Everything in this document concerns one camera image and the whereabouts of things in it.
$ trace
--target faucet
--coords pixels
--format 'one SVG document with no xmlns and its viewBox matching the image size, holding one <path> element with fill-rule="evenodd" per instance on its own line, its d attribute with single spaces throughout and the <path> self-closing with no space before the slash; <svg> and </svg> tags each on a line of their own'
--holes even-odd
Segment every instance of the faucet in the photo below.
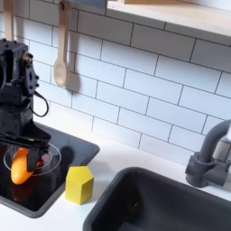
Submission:
<svg viewBox="0 0 231 231">
<path fill-rule="evenodd" d="M 231 135 L 231 120 L 214 126 L 207 134 L 200 152 L 195 152 L 189 159 L 186 169 L 186 181 L 196 188 L 204 188 L 209 183 L 224 186 L 231 162 L 217 162 L 213 158 L 219 140 Z"/>
</svg>

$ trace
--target yellow hexagonal block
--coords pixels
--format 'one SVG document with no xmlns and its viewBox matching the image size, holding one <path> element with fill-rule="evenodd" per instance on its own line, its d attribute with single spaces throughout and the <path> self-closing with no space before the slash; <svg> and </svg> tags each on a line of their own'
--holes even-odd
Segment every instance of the yellow hexagonal block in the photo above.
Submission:
<svg viewBox="0 0 231 231">
<path fill-rule="evenodd" d="M 86 166 L 70 167 L 66 179 L 65 198 L 82 205 L 92 197 L 94 176 Z"/>
</svg>

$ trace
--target hanging utensil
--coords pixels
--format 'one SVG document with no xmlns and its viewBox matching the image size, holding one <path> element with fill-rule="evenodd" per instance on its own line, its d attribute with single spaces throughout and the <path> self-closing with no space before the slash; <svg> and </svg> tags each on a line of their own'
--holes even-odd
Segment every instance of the hanging utensil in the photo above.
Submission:
<svg viewBox="0 0 231 231">
<path fill-rule="evenodd" d="M 4 0 L 5 38 L 14 40 L 14 0 Z"/>
<path fill-rule="evenodd" d="M 58 30 L 58 58 L 54 64 L 54 78 L 58 86 L 63 87 L 69 80 L 69 65 L 67 63 L 68 30 L 70 2 L 60 1 L 60 25 Z"/>
</svg>

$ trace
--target black sink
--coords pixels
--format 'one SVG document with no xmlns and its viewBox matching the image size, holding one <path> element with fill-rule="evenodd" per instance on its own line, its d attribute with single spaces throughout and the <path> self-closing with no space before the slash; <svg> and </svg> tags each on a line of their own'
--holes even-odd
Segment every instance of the black sink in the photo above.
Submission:
<svg viewBox="0 0 231 231">
<path fill-rule="evenodd" d="M 83 226 L 83 231 L 202 230 L 230 231 L 231 203 L 140 168 L 115 176 Z"/>
</svg>

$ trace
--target white wall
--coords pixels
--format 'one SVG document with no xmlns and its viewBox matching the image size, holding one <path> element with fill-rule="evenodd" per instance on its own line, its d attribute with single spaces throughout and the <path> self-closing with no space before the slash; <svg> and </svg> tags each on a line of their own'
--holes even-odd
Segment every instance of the white wall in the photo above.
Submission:
<svg viewBox="0 0 231 231">
<path fill-rule="evenodd" d="M 29 45 L 38 91 L 51 106 L 37 121 L 84 128 L 186 164 L 208 130 L 231 117 L 231 38 L 73 5 L 70 82 L 59 88 L 52 76 L 57 1 L 15 2 L 16 39 Z M 3 14 L 0 31 L 4 37 Z M 37 98 L 35 110 L 44 110 Z M 216 158 L 224 161 L 229 149 L 221 141 Z"/>
</svg>

